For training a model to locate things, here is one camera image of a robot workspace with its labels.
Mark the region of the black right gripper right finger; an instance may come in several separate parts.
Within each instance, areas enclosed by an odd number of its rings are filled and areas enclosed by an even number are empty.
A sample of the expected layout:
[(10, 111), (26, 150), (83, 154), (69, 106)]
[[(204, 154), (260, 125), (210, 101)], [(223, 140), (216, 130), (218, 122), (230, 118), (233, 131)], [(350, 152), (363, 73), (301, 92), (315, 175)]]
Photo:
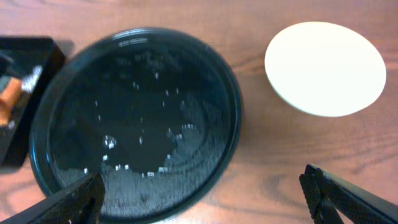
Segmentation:
[(340, 213), (353, 223), (397, 223), (397, 205), (316, 165), (308, 164), (299, 181), (315, 224), (342, 223)]

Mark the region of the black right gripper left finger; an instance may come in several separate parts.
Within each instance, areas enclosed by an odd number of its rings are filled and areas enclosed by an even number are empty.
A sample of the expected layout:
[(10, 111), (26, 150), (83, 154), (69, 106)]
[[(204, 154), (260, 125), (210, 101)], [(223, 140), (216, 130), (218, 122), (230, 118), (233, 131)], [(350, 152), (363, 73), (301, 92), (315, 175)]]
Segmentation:
[(104, 195), (100, 173), (88, 174), (1, 224), (97, 224)]

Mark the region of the yellow plate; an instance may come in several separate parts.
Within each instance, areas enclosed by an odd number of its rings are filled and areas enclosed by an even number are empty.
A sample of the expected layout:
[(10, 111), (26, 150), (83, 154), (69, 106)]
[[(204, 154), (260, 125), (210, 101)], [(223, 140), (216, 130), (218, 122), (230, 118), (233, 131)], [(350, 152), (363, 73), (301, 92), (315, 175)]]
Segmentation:
[(328, 22), (302, 22), (280, 31), (267, 47), (264, 67), (285, 102), (316, 116), (363, 110), (386, 85), (386, 65), (377, 48), (357, 32)]

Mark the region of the orange green sponge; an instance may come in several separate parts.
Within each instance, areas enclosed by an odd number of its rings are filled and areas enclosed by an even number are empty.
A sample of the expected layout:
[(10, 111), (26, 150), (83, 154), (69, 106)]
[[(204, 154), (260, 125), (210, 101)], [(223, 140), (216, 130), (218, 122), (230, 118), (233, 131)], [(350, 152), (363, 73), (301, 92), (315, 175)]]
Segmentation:
[(22, 82), (14, 77), (1, 77), (1, 126), (8, 123), (22, 91)]

